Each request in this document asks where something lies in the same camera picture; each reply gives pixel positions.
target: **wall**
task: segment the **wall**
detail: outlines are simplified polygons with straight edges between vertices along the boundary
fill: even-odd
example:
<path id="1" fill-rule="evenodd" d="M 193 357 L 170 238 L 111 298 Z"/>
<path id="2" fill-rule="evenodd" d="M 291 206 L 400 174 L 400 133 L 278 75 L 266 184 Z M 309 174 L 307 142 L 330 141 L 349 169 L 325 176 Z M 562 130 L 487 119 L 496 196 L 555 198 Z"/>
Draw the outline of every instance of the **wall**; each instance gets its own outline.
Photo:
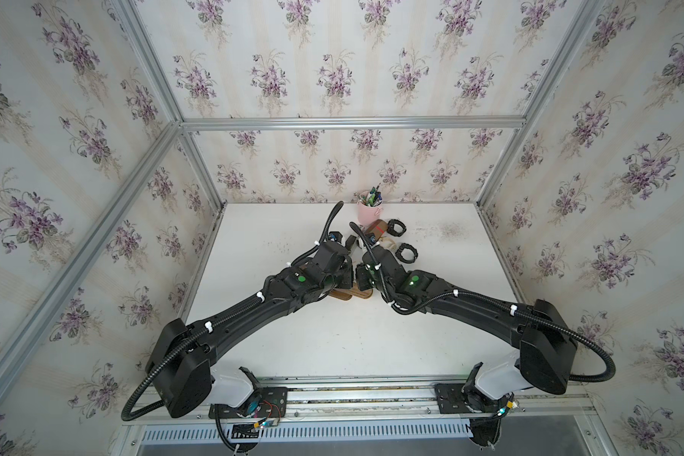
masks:
<path id="1" fill-rule="evenodd" d="M 232 202 L 474 201 L 511 135 L 477 128 L 204 131 L 196 138 L 221 198 Z"/>
<path id="2" fill-rule="evenodd" d="M 0 2 L 0 349 L 165 126 L 138 66 L 109 2 Z M 106 453 L 209 230 L 198 190 L 173 149 L 0 407 L 0 454 Z"/>
<path id="3" fill-rule="evenodd" d="M 684 454 L 684 1 L 587 37 L 486 214 L 525 295 L 613 353 L 587 389 L 620 453 Z"/>
<path id="4" fill-rule="evenodd" d="M 0 2 L 0 347 L 164 126 L 112 13 Z"/>
<path id="5" fill-rule="evenodd" d="M 137 2 L 185 117 L 519 114 L 579 5 Z"/>

